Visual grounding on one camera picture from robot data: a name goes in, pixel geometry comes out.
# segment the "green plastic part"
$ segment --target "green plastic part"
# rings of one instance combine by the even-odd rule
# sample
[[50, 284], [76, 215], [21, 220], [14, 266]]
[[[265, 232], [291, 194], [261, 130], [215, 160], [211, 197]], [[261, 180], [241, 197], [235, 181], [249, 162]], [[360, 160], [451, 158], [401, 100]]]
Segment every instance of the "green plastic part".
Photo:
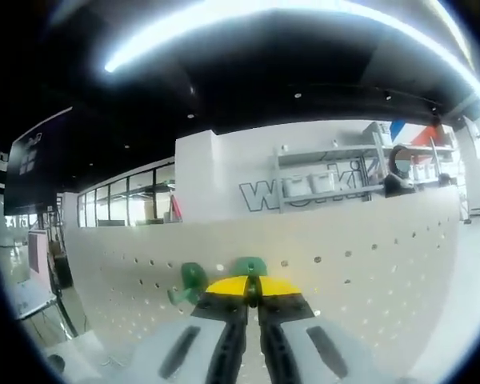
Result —
[[205, 270], [196, 262], [186, 262], [181, 268], [183, 291], [181, 293], [167, 290], [167, 296], [173, 306], [187, 300], [193, 305], [199, 301], [199, 296], [208, 287], [208, 277]]
[[232, 276], [267, 276], [265, 262], [261, 258], [238, 258], [230, 271]]

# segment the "glass wall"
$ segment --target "glass wall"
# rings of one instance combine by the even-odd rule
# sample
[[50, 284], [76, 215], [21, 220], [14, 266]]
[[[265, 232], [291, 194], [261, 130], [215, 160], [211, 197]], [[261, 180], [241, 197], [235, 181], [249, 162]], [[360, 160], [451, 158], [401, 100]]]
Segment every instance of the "glass wall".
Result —
[[170, 214], [174, 179], [174, 164], [169, 164], [82, 194], [78, 197], [78, 224], [142, 226], [179, 221]]

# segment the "white wall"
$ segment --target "white wall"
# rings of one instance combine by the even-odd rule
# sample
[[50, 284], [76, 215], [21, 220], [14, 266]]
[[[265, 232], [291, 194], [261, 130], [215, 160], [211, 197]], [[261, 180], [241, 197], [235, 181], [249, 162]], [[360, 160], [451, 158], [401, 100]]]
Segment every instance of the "white wall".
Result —
[[[323, 150], [333, 146], [364, 144], [361, 132], [371, 120], [332, 120], [264, 126], [216, 135], [201, 132], [176, 141], [176, 196], [185, 222], [241, 218], [252, 214], [277, 213], [279, 202], [274, 186], [274, 149], [288, 145], [289, 151]], [[410, 142], [424, 126], [407, 124], [396, 142]], [[361, 186], [358, 164], [332, 165], [345, 188]], [[326, 166], [307, 167], [324, 170]], [[288, 176], [303, 169], [288, 170]], [[360, 202], [355, 196], [340, 202]], [[290, 210], [309, 210], [324, 203], [306, 203]]]

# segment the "floor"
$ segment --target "floor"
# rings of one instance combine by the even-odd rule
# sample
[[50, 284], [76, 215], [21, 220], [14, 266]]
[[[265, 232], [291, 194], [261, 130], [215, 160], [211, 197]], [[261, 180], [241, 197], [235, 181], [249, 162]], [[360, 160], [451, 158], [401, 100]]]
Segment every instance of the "floor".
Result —
[[[0, 269], [7, 286], [27, 280], [29, 267], [24, 247], [0, 248]], [[62, 291], [62, 303], [78, 334], [90, 330], [90, 324], [74, 287]], [[62, 320], [56, 306], [28, 318], [22, 325], [40, 348], [55, 346], [71, 338], [67, 324]]]
[[[28, 261], [15, 248], [0, 249], [0, 267], [8, 284], [28, 278]], [[100, 382], [117, 372], [120, 366], [111, 360], [94, 336], [82, 304], [73, 287], [63, 291], [62, 300], [81, 335], [66, 342], [70, 335], [56, 307], [36, 314], [22, 324], [47, 354], [71, 356], [65, 376], [70, 382]], [[480, 337], [480, 221], [459, 224], [458, 256], [445, 309], [429, 345], [409, 373], [420, 383], [443, 381], [462, 364]]]

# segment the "window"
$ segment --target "window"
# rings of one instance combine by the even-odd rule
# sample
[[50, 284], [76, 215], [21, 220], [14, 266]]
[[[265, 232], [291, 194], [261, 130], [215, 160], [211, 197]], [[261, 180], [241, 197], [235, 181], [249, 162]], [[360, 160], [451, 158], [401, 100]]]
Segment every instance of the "window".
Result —
[[86, 219], [87, 226], [96, 226], [96, 211], [94, 204], [96, 202], [96, 190], [86, 194]]
[[170, 221], [170, 192], [174, 188], [174, 164], [156, 169], [157, 218], [162, 218], [164, 222]]
[[128, 199], [128, 211], [132, 226], [148, 224], [153, 221], [153, 170], [130, 177]]
[[126, 225], [126, 179], [110, 185], [110, 220], [123, 220]]
[[78, 225], [86, 226], [86, 196], [78, 196]]
[[29, 228], [32, 228], [38, 222], [36, 214], [29, 214]]
[[109, 220], [109, 187], [108, 186], [103, 186], [96, 190], [96, 219], [98, 221]]

